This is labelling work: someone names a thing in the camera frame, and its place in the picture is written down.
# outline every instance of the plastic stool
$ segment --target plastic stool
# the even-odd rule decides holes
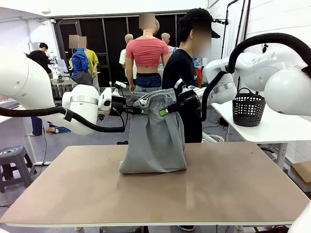
[[[0,192],[2,193],[5,193],[6,186],[24,183],[27,188],[33,182],[32,175],[36,173],[36,170],[23,146],[1,149],[0,166],[3,168],[3,172],[0,171]],[[19,171],[20,178],[14,178],[13,171],[15,170]]]

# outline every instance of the table leg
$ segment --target table leg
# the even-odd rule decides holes
[[[29,157],[30,157],[31,162],[33,163],[33,165],[35,165],[35,166],[50,165],[51,162],[44,162],[44,164],[43,164],[43,162],[38,162],[37,161],[37,159],[35,157],[35,151],[34,151],[33,145],[32,145],[31,140],[30,140],[31,136],[29,135],[29,133],[27,131],[27,127],[26,127],[27,123],[26,123],[26,118],[25,117],[23,117],[23,125],[24,125],[24,130],[25,130],[25,135],[24,136],[26,137],[26,144],[27,144],[27,147],[28,147],[27,152],[29,154]]]
[[[278,148],[276,164],[283,169],[286,156],[287,143],[281,143]]]
[[[244,233],[243,226],[234,226],[233,233]]]
[[[35,157],[35,151],[34,151],[34,148],[33,148],[33,145],[31,144],[31,140],[30,140],[30,135],[29,133],[27,132],[27,127],[26,127],[26,118],[23,117],[23,124],[24,124],[24,130],[25,130],[25,137],[26,137],[26,144],[27,144],[27,147],[28,147],[28,154],[29,154],[29,157],[31,159],[31,162],[35,165],[37,163],[37,159]]]
[[[232,126],[229,125],[229,126],[228,126],[227,137],[226,137],[226,139],[225,139],[226,142],[231,142],[232,134],[233,134]]]

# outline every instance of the white sleeve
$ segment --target white sleeve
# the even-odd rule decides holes
[[[120,54],[120,59],[119,59],[119,63],[122,65],[125,65],[125,55],[126,55],[126,50],[122,50]]]

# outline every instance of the workbench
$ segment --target workbench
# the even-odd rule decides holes
[[[188,169],[165,174],[120,174],[126,151],[126,145],[67,147],[0,223],[284,225],[310,201],[255,143],[186,144]]]
[[[261,122],[255,127],[244,127],[233,122],[232,101],[212,104],[213,108],[229,124],[227,141],[231,141],[233,129],[247,142],[277,144],[276,164],[283,169],[287,144],[311,141],[311,122],[300,116],[285,115],[273,111],[266,104]]]

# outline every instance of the white wall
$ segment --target white wall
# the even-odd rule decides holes
[[[127,14],[139,12],[181,11],[197,7],[207,7],[207,0],[1,0],[0,6],[40,13],[50,9],[46,16],[76,16]]]
[[[49,50],[58,54],[52,24],[49,20],[31,19],[28,20],[28,25],[25,20],[0,22],[0,46],[30,52],[29,42],[44,42],[49,46]]]
[[[225,18],[226,8],[229,2],[231,0],[219,0],[209,10],[212,16],[214,18]],[[214,25],[213,28],[221,36],[223,35],[224,28],[221,25]],[[262,33],[274,32],[294,35],[311,46],[311,1],[252,0],[247,38]],[[268,49],[279,46],[283,45],[269,44]],[[220,59],[221,48],[222,39],[213,39],[212,52],[209,59]],[[261,45],[250,47],[247,51],[261,54]],[[311,143],[290,143],[287,147],[286,156],[292,163],[311,160]]]

